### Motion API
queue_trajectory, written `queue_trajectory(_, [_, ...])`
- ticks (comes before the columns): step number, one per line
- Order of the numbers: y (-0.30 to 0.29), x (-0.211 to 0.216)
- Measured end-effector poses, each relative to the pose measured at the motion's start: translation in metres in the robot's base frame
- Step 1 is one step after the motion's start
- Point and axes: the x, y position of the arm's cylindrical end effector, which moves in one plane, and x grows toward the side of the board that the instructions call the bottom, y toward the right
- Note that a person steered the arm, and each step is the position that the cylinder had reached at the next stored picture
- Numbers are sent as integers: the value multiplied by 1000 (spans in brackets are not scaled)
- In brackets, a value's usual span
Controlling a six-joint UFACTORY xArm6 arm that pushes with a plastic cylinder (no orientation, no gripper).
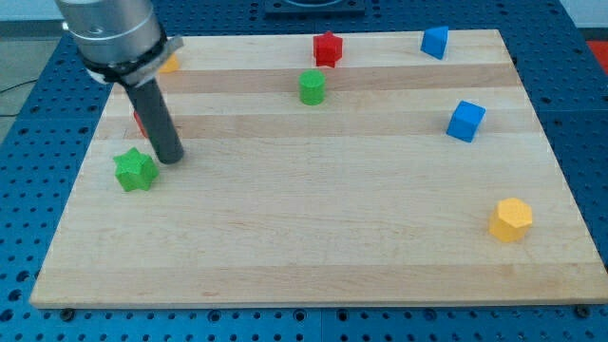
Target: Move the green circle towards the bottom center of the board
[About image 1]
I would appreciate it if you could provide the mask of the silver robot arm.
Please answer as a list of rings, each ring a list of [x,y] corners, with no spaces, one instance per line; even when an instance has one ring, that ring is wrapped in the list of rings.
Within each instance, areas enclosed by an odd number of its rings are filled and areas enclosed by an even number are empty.
[[[56,0],[86,69],[102,84],[139,87],[180,48],[150,0]]]

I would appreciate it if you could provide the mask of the yellow block behind arm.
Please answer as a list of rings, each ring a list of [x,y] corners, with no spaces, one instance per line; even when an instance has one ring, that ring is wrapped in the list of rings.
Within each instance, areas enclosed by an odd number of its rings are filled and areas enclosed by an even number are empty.
[[[171,73],[179,70],[181,67],[180,61],[176,54],[172,54],[166,62],[160,67],[159,73]]]

